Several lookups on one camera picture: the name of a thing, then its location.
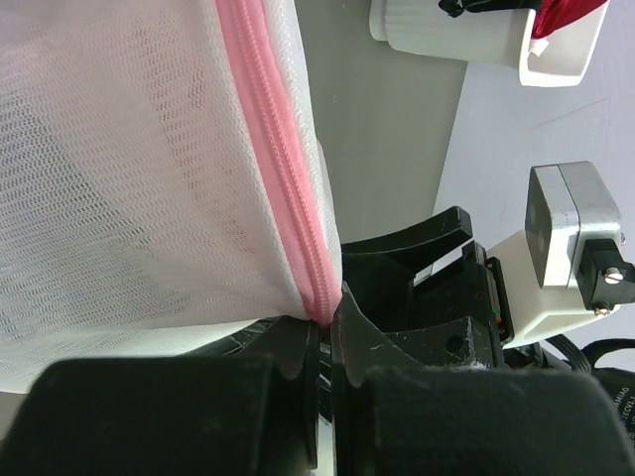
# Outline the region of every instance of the white plastic container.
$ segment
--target white plastic container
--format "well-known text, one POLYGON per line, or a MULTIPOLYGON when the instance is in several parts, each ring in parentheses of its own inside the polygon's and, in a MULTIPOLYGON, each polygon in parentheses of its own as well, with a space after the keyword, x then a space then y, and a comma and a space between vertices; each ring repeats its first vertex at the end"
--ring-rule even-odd
POLYGON ((525 86, 576 86, 588 68, 608 4, 549 35, 539 57, 530 54, 534 10, 451 18, 438 0, 372 0, 370 32, 400 52, 514 67, 525 86))

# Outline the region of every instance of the black cable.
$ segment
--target black cable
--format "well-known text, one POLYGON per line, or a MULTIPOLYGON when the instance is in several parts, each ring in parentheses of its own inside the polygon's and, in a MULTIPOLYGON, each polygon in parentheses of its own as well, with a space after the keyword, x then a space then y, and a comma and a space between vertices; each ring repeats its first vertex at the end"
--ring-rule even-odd
POLYGON ((624 349, 635 349, 635 339, 597 340, 584 347, 582 353, 590 362, 591 367, 595 367, 597 361, 602 358, 604 354, 624 349))
POLYGON ((554 337, 547 339, 547 342, 560 350, 565 357, 569 359, 572 369, 577 372, 581 372, 582 374, 591 374, 591 363, 568 337, 565 337, 562 334, 555 335, 554 337))

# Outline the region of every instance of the pink zipper tape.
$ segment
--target pink zipper tape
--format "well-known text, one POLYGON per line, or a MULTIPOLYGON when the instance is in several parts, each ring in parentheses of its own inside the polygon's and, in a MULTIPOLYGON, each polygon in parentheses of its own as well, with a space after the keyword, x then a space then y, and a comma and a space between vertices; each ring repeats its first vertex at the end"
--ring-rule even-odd
POLYGON ((216 0, 229 64, 260 174, 307 315, 328 325, 341 300, 323 240, 291 100, 261 0, 216 0))

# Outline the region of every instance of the silver bolt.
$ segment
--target silver bolt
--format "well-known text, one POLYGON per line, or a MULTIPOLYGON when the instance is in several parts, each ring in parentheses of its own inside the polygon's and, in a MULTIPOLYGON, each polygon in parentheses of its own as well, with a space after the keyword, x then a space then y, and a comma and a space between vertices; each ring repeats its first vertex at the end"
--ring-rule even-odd
POLYGON ((609 268, 604 271, 604 280, 608 285, 619 285, 624 280, 624 275, 617 268, 609 268))
POLYGON ((610 311, 610 310, 608 310, 608 309, 607 309, 607 308, 605 308, 605 307, 599 307, 599 308, 597 308, 597 309, 595 310, 595 315, 596 315, 597 317, 606 317, 606 316, 610 315, 610 313, 611 313, 611 311, 610 311))

